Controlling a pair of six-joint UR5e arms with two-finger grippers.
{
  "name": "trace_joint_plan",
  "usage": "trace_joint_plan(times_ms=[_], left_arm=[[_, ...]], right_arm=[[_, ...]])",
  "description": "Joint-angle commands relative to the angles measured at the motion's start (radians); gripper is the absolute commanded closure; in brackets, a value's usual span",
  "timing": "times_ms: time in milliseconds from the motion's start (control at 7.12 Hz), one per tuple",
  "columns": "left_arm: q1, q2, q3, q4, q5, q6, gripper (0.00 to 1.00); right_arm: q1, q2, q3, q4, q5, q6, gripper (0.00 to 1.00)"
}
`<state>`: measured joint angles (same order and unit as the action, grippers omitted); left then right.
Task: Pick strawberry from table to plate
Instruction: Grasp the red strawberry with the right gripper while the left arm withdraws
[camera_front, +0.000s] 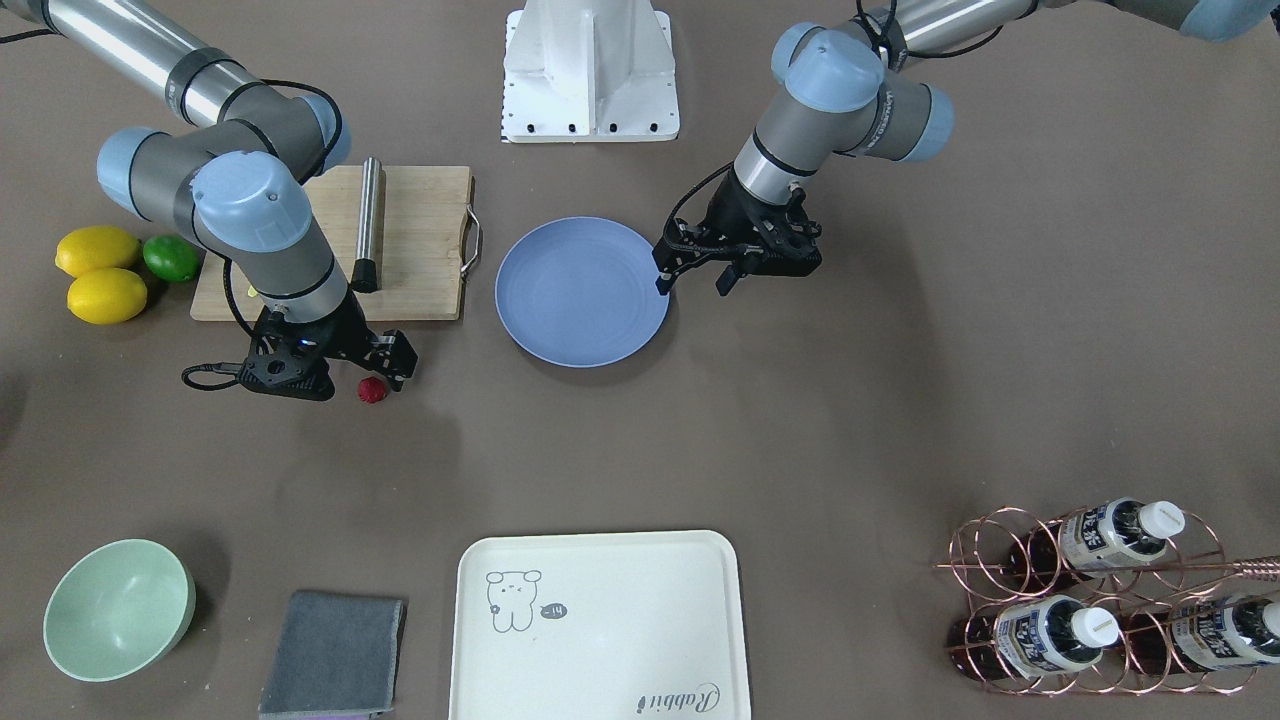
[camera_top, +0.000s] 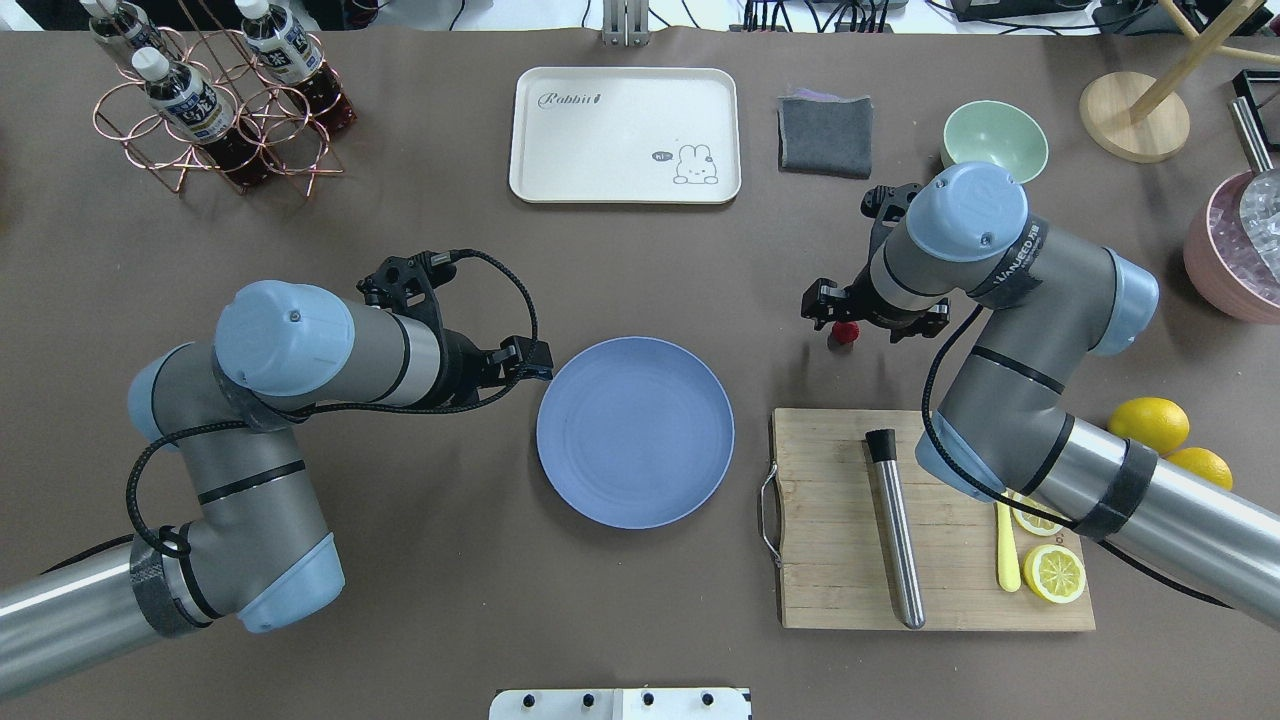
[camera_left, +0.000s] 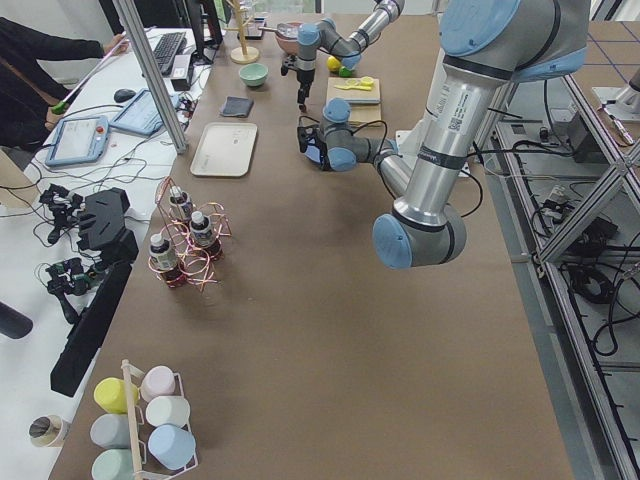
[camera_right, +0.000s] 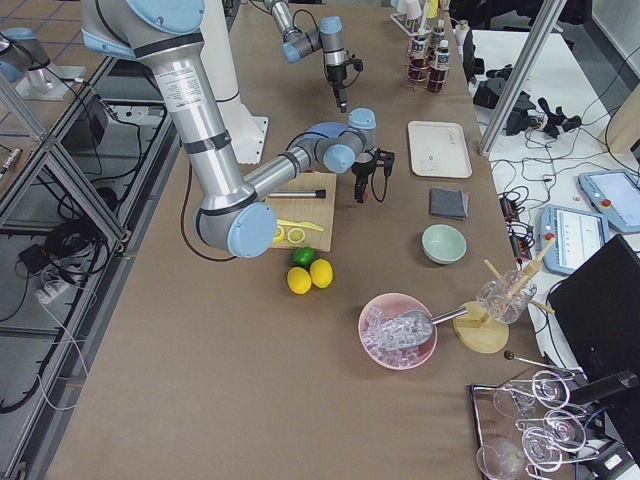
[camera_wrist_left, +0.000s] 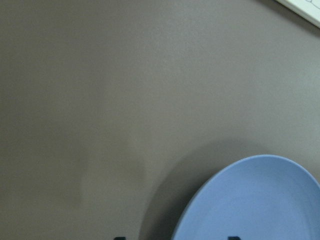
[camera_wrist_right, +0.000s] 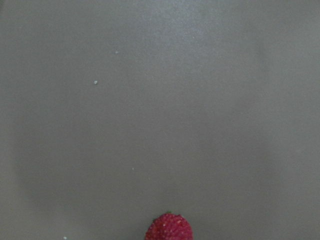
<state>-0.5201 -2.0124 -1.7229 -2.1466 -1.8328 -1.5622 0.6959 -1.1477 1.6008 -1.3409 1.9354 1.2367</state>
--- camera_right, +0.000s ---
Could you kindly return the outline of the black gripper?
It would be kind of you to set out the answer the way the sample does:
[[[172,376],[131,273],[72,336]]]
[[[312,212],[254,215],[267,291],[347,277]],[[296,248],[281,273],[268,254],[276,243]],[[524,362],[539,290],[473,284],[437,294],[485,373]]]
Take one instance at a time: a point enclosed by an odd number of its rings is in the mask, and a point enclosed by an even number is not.
[[[371,152],[364,152],[359,155],[356,161],[351,166],[351,172],[356,177],[356,183],[354,187],[354,200],[357,203],[366,202],[368,200],[366,185],[368,183],[369,176],[374,172],[374,170],[375,156]]]
[[[326,64],[325,74],[328,84],[333,89],[336,107],[340,111],[347,111],[348,99],[345,93],[345,80],[347,78],[346,63]]]

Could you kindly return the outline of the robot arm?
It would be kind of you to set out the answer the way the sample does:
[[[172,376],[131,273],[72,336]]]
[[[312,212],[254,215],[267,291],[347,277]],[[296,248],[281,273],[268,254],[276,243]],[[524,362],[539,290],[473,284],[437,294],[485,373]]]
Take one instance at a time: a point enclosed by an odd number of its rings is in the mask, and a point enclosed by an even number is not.
[[[322,18],[315,28],[303,32],[294,24],[287,1],[264,1],[282,37],[282,50],[289,63],[297,63],[306,56],[322,51],[324,73],[333,90],[337,107],[347,111],[347,66],[355,61],[344,46],[342,22],[339,16]]]
[[[329,138],[305,133],[291,148],[243,175],[201,59],[202,1],[84,1],[87,48],[148,67],[203,190],[194,228],[209,246],[253,258],[271,245],[277,216],[264,198],[318,162],[343,173],[374,147],[372,110],[349,113]]]

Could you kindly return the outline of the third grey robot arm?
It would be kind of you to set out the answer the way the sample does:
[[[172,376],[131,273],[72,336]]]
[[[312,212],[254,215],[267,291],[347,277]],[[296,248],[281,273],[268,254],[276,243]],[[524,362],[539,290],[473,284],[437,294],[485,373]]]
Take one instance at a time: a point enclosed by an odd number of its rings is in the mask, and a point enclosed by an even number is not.
[[[1,75],[26,100],[61,101],[65,87],[35,33],[26,27],[1,31]]]

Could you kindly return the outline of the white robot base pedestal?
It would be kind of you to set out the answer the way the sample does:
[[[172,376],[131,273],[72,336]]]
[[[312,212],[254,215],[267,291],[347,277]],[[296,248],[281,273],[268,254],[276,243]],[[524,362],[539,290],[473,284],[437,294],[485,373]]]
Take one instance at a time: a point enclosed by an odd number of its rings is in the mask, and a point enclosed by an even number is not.
[[[241,99],[221,1],[204,1],[200,31],[204,39],[201,59],[236,160],[239,164],[258,164],[268,118],[253,116]]]

